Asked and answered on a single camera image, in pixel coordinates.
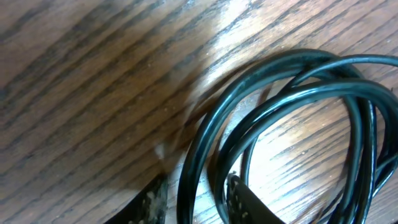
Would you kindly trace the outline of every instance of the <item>wood grain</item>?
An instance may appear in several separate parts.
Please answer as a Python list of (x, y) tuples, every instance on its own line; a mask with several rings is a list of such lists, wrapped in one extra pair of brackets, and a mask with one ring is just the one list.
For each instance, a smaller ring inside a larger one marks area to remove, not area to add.
[[(394, 0), (1, 1), (0, 221), (101, 223), (166, 171), (175, 223), (185, 151), (237, 69), (297, 48), (398, 55), (397, 12)], [(398, 95), (396, 68), (358, 68)], [(241, 102), (221, 142), (261, 97)], [(285, 222), (308, 222), (348, 134), (340, 100), (300, 108), (260, 137), (251, 188)], [(203, 171), (195, 223), (221, 223), (208, 189)], [(397, 221), (397, 192), (395, 174), (368, 223)]]

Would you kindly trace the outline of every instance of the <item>table surface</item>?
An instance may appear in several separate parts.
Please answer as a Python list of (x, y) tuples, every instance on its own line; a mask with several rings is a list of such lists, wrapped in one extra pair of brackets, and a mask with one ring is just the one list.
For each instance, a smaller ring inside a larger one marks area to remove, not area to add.
[[(185, 152), (238, 68), (297, 48), (398, 55), (395, 0), (0, 5), (4, 223), (101, 223), (160, 172), (170, 174), (167, 223), (175, 223)], [(396, 68), (357, 67), (398, 95)], [(264, 92), (246, 98), (218, 138)], [(380, 139), (383, 126), (379, 117)], [(348, 135), (339, 99), (289, 114), (259, 138), (252, 190), (285, 222), (308, 222), (327, 200), (323, 193), (336, 187)], [(367, 222), (396, 222), (397, 211), (395, 174), (373, 200)], [(221, 223), (205, 171), (194, 216), (194, 223)]]

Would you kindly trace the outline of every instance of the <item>oak wood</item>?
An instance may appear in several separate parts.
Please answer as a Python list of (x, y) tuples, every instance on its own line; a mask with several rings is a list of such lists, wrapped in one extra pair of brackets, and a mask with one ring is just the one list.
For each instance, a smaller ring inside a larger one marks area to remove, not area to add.
[[(101, 223), (166, 171), (175, 223), (183, 155), (238, 68), (297, 48), (398, 55), (397, 12), (395, 0), (2, 0), (0, 221)], [(396, 68), (358, 68), (398, 95)], [(241, 102), (221, 141), (265, 97)], [(300, 108), (260, 137), (251, 188), (285, 222), (308, 222), (348, 134), (340, 100)], [(203, 171), (195, 223), (221, 223), (208, 189)], [(395, 174), (367, 222), (397, 211)]]

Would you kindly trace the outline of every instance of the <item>black cable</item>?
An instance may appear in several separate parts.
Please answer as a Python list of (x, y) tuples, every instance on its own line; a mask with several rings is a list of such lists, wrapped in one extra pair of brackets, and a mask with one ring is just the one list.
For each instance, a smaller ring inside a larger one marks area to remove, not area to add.
[[(294, 77), (276, 96), (253, 109), (223, 144), (216, 162), (215, 182), (211, 186), (218, 213), (228, 223), (224, 182), (231, 166), (243, 153), (241, 178), (248, 184), (251, 154), (259, 134), (301, 106), (340, 96), (343, 97), (351, 123), (349, 167), (346, 185), (338, 196), (341, 195), (341, 200), (331, 215), (323, 217), (323, 221), (363, 223), (372, 198), (398, 166), (398, 99), (384, 86), (365, 80), (350, 65), (353, 63), (380, 63), (398, 67), (398, 57), (338, 57), (321, 50), (291, 50), (251, 67), (230, 84), (216, 106), (205, 116), (185, 159), (178, 187), (178, 222), (192, 223), (201, 170), (215, 136), (230, 112), (254, 90), (277, 80)], [(300, 85), (310, 77), (318, 78), (319, 81)], [(386, 124), (382, 151), (377, 160), (375, 107), (381, 112)], [(323, 215), (332, 207), (327, 207)]]

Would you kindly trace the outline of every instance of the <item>dark object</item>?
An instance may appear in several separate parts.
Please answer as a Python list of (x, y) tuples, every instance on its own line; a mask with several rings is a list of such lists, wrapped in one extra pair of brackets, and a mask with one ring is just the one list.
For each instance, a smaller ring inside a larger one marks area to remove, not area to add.
[[(200, 172), (216, 133), (230, 112), (254, 90), (277, 80), (294, 77), (276, 96), (252, 110), (228, 136), (221, 148), (215, 165), (215, 181), (211, 186), (218, 213), (225, 223), (282, 223), (244, 186), (248, 184), (249, 165), (257, 137), (277, 120), (301, 106), (341, 96), (351, 122), (347, 181), (342, 193), (333, 200), (335, 204), (341, 198), (340, 202), (333, 212), (329, 212), (333, 205), (328, 206), (323, 211), (320, 222), (364, 223), (372, 198), (398, 165), (398, 99), (384, 86), (365, 80), (350, 65), (352, 63), (381, 63), (398, 67), (398, 57), (338, 57), (320, 50), (291, 50), (253, 66), (230, 84), (201, 123), (185, 159), (178, 187), (178, 222), (192, 223)], [(299, 86), (310, 77), (319, 78), (320, 81)], [(375, 106), (386, 122), (382, 151), (377, 160)], [(225, 179), (242, 153), (242, 181), (238, 177), (230, 177), (228, 187), (234, 189), (234, 192), (228, 192), (225, 199)], [(240, 212), (237, 209), (239, 203), (233, 203), (233, 200), (231, 205), (227, 203), (232, 196), (243, 195), (246, 198), (240, 202), (245, 211)]]
[(158, 175), (106, 224), (163, 224), (168, 188), (167, 176)]
[(228, 176), (226, 194), (229, 222), (232, 224), (267, 223), (283, 224), (236, 175)]

